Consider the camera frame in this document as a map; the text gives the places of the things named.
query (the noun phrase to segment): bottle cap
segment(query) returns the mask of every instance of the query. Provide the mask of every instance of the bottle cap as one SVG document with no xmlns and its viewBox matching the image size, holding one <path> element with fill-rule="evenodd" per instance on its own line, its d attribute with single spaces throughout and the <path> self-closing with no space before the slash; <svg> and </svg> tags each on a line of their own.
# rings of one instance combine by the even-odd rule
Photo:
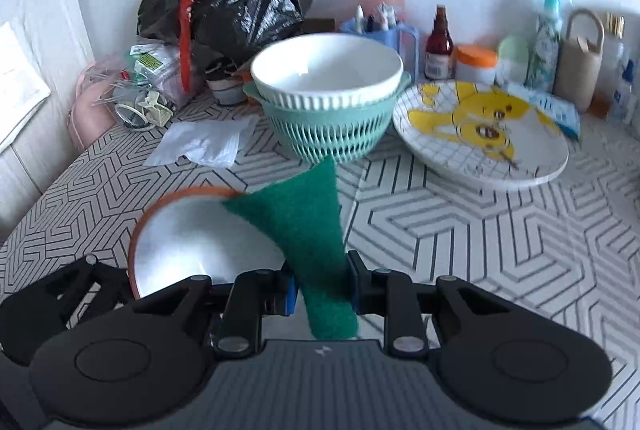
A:
<svg viewBox="0 0 640 430">
<path fill-rule="evenodd" d="M 490 69 L 498 63 L 498 55 L 478 45 L 459 45 L 456 48 L 456 59 L 472 67 Z"/>
<path fill-rule="evenodd" d="M 622 40 L 622 35 L 625 33 L 625 18 L 613 13 L 607 13 L 607 31 Z"/>
</svg>

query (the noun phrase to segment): geometric patterned tablecloth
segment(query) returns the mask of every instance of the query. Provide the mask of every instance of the geometric patterned tablecloth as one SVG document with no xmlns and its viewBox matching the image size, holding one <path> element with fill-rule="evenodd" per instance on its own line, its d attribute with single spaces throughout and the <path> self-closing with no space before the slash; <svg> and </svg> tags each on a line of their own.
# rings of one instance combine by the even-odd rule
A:
<svg viewBox="0 0 640 430">
<path fill-rule="evenodd" d="M 179 118 L 248 112 L 258 109 L 202 96 Z M 116 126 L 63 173 L 0 249 L 0 301 L 88 253 L 125 267 L 136 220 L 167 192 L 204 184 L 251 192 L 308 168 L 282 151 L 265 120 L 229 170 L 184 158 L 143 167 L 163 132 Z M 582 137 L 556 181 L 505 193 L 437 176 L 390 130 L 367 158 L 338 167 L 341 223 L 370 268 L 420 282 L 455 274 L 595 340 L 615 374 L 596 416 L 610 429 L 640 429 L 640 142 L 591 118 Z M 382 320 L 361 320 L 360 335 L 382 336 Z"/>
</svg>

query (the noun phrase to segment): teal colander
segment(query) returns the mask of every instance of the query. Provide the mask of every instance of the teal colander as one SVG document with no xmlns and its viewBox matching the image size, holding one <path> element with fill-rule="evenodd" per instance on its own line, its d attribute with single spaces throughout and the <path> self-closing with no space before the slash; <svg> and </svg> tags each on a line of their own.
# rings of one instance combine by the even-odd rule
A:
<svg viewBox="0 0 640 430">
<path fill-rule="evenodd" d="M 375 147 L 391 122 L 398 96 L 411 82 L 411 75 L 405 72 L 388 98 L 335 110 L 275 105 L 258 93 L 253 82 L 244 84 L 244 93 L 260 102 L 282 146 L 309 163 L 318 163 L 328 155 L 341 163 L 361 158 Z"/>
</svg>

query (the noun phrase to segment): white tissue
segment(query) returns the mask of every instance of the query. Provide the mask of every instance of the white tissue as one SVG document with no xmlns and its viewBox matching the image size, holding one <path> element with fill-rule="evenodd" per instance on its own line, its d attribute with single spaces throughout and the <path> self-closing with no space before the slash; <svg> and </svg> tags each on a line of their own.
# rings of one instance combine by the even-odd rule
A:
<svg viewBox="0 0 640 430">
<path fill-rule="evenodd" d="M 189 161 L 212 168 L 229 168 L 238 151 L 251 139 L 260 119 L 252 114 L 240 120 L 181 121 L 174 123 L 144 166 L 175 163 L 183 155 Z"/>
</svg>

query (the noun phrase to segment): green sponge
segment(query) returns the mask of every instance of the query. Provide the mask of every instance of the green sponge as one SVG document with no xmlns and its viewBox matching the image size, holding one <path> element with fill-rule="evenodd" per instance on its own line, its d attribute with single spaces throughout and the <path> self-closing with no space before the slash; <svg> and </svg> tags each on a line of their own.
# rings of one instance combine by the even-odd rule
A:
<svg viewBox="0 0 640 430">
<path fill-rule="evenodd" d="M 280 247 L 302 289 L 313 336 L 356 336 L 334 160 L 327 158 L 299 176 L 224 204 Z"/>
</svg>

